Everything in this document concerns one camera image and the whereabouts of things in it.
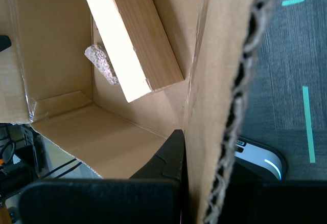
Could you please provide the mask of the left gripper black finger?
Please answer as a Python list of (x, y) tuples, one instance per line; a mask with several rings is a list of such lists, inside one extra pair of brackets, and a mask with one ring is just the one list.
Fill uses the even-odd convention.
[(12, 46), (12, 42), (7, 35), (1, 35), (0, 36), (0, 52), (8, 49), (9, 47)]

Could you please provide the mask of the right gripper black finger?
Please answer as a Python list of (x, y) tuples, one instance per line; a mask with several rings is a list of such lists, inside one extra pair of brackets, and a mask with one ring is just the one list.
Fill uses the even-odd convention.
[(23, 223), (182, 223), (185, 138), (177, 129), (129, 179), (43, 180), (19, 199)]
[(326, 182), (263, 178), (235, 163), (218, 223), (326, 223)]

